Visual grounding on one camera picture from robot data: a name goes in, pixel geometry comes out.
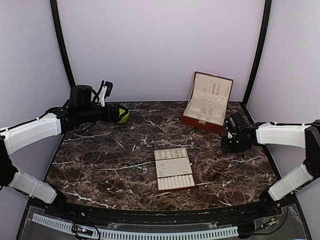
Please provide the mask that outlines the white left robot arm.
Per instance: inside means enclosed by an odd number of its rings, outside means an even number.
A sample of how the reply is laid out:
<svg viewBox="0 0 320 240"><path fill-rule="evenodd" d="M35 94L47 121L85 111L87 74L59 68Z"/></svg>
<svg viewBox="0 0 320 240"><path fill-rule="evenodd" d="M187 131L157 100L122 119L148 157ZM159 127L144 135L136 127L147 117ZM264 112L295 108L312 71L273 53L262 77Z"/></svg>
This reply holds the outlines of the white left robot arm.
<svg viewBox="0 0 320 240"><path fill-rule="evenodd" d="M62 107L52 107L39 117L1 128L0 186L41 200L51 205L51 210L58 217L67 218L71 208L64 202L64 194L14 166L10 156L26 146L64 135L85 123L125 123L130 111L118 103L106 102L112 88L113 84L108 81L102 81L98 91L89 85L75 85L71 87L69 99Z"/></svg>

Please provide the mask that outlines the beige jewelry tray insert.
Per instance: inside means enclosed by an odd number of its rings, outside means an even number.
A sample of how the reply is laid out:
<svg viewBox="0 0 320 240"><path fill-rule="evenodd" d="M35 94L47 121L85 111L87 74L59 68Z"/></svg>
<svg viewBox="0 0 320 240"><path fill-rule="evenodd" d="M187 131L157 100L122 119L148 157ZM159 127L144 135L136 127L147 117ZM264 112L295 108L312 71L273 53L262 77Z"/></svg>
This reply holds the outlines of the beige jewelry tray insert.
<svg viewBox="0 0 320 240"><path fill-rule="evenodd" d="M181 191L196 187L185 147L155 150L154 159L159 192Z"/></svg>

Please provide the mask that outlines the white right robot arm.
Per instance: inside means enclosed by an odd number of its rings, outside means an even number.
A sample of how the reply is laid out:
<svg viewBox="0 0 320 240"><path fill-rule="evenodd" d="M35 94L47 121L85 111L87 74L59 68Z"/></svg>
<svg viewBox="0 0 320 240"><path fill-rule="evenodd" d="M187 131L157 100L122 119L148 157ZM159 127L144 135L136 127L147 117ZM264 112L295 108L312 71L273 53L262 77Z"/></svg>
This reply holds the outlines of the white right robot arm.
<svg viewBox="0 0 320 240"><path fill-rule="evenodd" d="M255 213L266 217L282 200L320 177L320 121L310 123L256 122L247 124L238 112L224 120L227 135L221 139L226 153L243 153L253 145L279 145L305 150L301 165L267 187L259 196Z"/></svg>

